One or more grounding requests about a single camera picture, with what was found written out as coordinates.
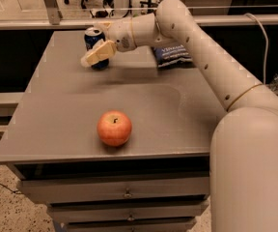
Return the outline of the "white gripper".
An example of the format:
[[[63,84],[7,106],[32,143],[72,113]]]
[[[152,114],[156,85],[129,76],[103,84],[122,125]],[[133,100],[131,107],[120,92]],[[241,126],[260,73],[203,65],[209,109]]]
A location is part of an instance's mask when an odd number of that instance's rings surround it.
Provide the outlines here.
[[[80,60],[84,68],[111,58],[116,51],[126,52],[139,46],[154,46],[158,36],[158,29],[154,14],[110,21],[99,21],[95,26],[107,30],[108,41],[101,40],[91,50],[88,50]]]

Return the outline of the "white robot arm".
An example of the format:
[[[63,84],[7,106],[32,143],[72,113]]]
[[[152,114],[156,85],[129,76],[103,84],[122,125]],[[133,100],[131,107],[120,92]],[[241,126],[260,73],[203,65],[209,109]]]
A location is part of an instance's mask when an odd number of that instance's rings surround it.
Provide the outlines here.
[[[210,145],[212,232],[278,232],[278,96],[195,22],[180,0],[155,13],[102,22],[90,67],[138,46],[182,44],[226,110]]]

